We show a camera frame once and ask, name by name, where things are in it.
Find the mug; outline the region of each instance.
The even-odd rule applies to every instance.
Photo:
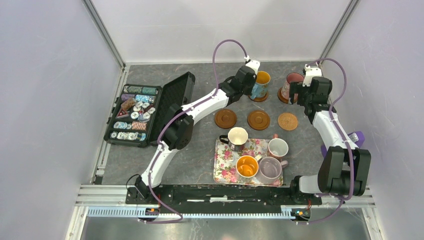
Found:
[[[292,72],[289,75],[287,75],[287,77],[285,78],[285,82],[284,85],[280,88],[280,95],[282,97],[282,99],[280,98],[280,100],[286,104],[289,103],[290,101],[290,83],[298,83],[298,82],[303,82],[304,80],[304,76],[300,73],[297,72]],[[293,103],[296,103],[298,101],[298,94],[296,93],[294,95],[294,100]]]
[[[237,180],[249,183],[258,173],[258,160],[250,155],[241,156],[235,164],[235,169]]]
[[[263,98],[268,93],[268,84],[271,81],[271,76],[266,71],[258,71],[256,82],[252,88],[250,99]]]
[[[289,152],[289,145],[281,138],[278,138],[277,134],[274,134],[274,138],[268,143],[267,155],[273,157],[281,162],[283,157]]]
[[[229,149],[240,152],[245,149],[245,143],[248,141],[248,132],[242,127],[233,127],[228,135],[219,136],[219,141],[229,145]]]
[[[259,161],[256,179],[266,185],[272,184],[281,176],[282,169],[288,164],[286,160],[280,162],[272,156],[264,157]]]

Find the white wall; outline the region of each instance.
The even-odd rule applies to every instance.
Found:
[[[361,1],[330,53],[348,77],[336,109],[347,132],[365,134],[369,185],[388,240],[423,239],[422,9],[422,0]],[[324,73],[339,95],[340,70],[326,62]]]
[[[64,239],[120,69],[80,0],[3,0],[0,29],[0,239]]]
[[[263,61],[320,56],[349,0],[93,0],[124,61],[211,62],[224,39]],[[227,43],[218,61],[240,61]]]

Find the floral tray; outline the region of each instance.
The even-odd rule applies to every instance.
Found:
[[[268,139],[249,138],[241,152],[231,151],[228,144],[220,142],[215,143],[215,163],[213,165],[213,179],[220,184],[240,184],[254,186],[281,186],[283,185],[283,176],[280,176],[273,184],[263,184],[256,177],[250,182],[239,181],[236,178],[237,160],[244,155],[255,157],[267,152]]]

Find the blue mug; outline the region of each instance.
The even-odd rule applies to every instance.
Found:
[[[268,93],[268,84],[270,81],[271,76],[266,71],[258,71],[250,99],[264,98]]]

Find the aluminum frame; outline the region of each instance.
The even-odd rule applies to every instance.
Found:
[[[66,240],[79,240],[81,238],[87,216],[90,217],[137,217],[151,218],[146,214],[146,208],[157,208],[157,204],[125,204],[127,197],[127,188],[125,185],[81,185],[79,190],[72,219],[69,224]],[[313,205],[312,208],[331,208],[335,209],[339,205],[339,200],[335,197],[322,197],[322,205]],[[261,218],[261,219],[287,219],[284,212],[296,208],[305,208],[306,205],[282,205],[282,214],[187,214],[186,218]],[[354,196],[346,201],[342,208],[362,209],[366,226],[372,240],[384,240],[379,216],[373,196],[369,187],[366,188],[364,195]],[[160,214],[158,218],[172,218],[172,214]]]
[[[321,56],[319,56],[319,59],[326,58],[329,55],[331,49],[334,47],[334,44],[336,43],[343,29],[345,28],[346,23],[349,21],[349,18],[351,17],[355,8],[358,6],[359,2],[360,0],[350,0],[350,2],[347,4],[347,7],[344,10],[343,15],[341,15],[341,18],[338,21],[334,31],[332,32],[330,39],[325,45],[324,50],[321,53]]]
[[[115,99],[119,98],[120,94],[121,94],[121,89],[124,87],[124,85],[127,83],[127,77],[128,77],[128,73],[130,71],[130,65],[126,66],[119,78],[119,82],[116,86],[116,91],[115,91],[115,95],[113,98],[112,103],[110,104],[110,109],[112,109],[112,107],[115,104]],[[102,133],[104,133],[106,131],[106,128],[108,126],[105,124],[102,130]],[[111,144],[107,143],[106,141],[103,140],[103,137],[101,138],[101,144],[100,144],[100,148],[97,152],[97,161],[95,163],[95,165],[93,166],[92,169],[92,173],[91,173],[91,180],[90,183],[94,184],[94,182],[96,181],[97,177],[103,177],[103,175],[105,174],[105,169],[106,169],[106,163],[108,162],[108,156],[109,156],[109,151],[111,149]]]
[[[96,10],[96,7],[94,6],[92,0],[82,0],[84,3],[84,6],[87,8],[88,13],[90,14],[91,18],[94,21],[95,26],[97,27],[98,31],[100,32],[101,36],[103,37],[104,41],[106,42],[108,48],[113,54],[113,57],[115,58],[116,62],[121,68],[124,68],[126,66],[125,61],[121,57],[121,54],[119,53],[117,46],[114,44],[114,41],[112,40],[111,36],[109,35],[108,30],[105,27],[105,24],[103,23],[102,19],[100,18],[99,13]]]

